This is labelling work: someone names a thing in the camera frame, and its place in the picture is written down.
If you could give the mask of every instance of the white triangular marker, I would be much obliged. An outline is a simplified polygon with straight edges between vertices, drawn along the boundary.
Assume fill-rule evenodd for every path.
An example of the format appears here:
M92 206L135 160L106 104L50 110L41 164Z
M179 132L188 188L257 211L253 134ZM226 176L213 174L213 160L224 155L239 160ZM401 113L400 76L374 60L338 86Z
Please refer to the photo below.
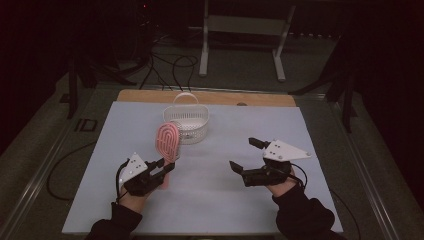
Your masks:
M264 151L264 158L279 162L310 157L310 153L280 140L272 141Z
M137 153L134 153L130 160L128 161L127 166L125 167L124 172L119 178L120 183L124 183L131 178L137 176L138 174L144 172L147 169L146 163L138 156Z

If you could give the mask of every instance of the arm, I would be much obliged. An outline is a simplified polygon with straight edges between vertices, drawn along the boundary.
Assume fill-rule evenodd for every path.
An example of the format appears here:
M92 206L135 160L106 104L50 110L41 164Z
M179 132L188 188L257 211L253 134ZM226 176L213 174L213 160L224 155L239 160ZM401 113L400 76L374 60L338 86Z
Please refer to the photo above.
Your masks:
M112 203L112 218L97 221L86 240L127 240L143 218L141 212L149 195L123 195L119 204Z
M279 207L277 227L288 239L345 239L331 231L334 214L318 199L308 199L295 180L288 178L284 183L267 188L273 194L272 200Z

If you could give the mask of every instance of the dark background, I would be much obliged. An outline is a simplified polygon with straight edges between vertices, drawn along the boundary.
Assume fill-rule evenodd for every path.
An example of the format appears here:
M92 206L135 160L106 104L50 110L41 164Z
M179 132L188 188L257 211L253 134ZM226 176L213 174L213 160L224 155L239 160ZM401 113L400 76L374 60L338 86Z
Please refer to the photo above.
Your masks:
M203 1L158 0L152 5L145 2L151 8L143 10L143 17L181 39L187 37L189 26L203 24ZM368 112L423 208L423 8L419 1L412 0L370 3L374 2L304 1L296 9L291 32L295 36L344 36L327 69L336 71L341 67L338 63L359 59L355 90L362 94ZM0 153L55 91L55 83L67 72L73 46L82 46L93 57L113 64L116 58L133 58L145 51L143 46L119 39L136 42L137 37L149 37L134 31L134 1L21 0L3 1L1 5ZM258 4L217 0L212 1L210 10L278 18L285 8L281 1ZM105 49L106 56L101 56Z

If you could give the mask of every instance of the white table surface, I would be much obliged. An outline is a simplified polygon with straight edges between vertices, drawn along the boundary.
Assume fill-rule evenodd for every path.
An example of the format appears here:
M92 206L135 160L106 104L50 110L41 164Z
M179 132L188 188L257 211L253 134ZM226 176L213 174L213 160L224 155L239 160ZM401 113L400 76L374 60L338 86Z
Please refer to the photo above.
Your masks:
M115 200L115 175L134 152L145 161L161 156L155 136L169 104L114 102L63 227L63 233L86 234L99 219L110 219ZM275 234L278 207L265 187L245 187L229 161L246 170L264 165L262 150L248 138L279 139L312 154L293 161L308 176L306 195L318 198L336 215L332 230L342 232L333 200L300 109L207 105L206 138L182 145L181 157L170 173L166 190L149 197L143 220L134 231L141 235L257 235ZM296 175L304 180L301 171Z

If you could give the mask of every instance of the black sleeve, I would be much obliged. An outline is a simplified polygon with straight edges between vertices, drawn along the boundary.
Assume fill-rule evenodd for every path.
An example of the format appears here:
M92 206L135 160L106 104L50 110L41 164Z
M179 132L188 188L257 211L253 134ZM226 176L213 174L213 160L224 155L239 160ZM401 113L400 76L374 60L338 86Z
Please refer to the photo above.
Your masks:
M128 240L142 218L141 214L112 203L112 218L94 223L86 240Z
M326 209L318 199L308 199L298 185L272 199L279 207L277 227L288 239L345 239L331 231L335 220L333 212Z

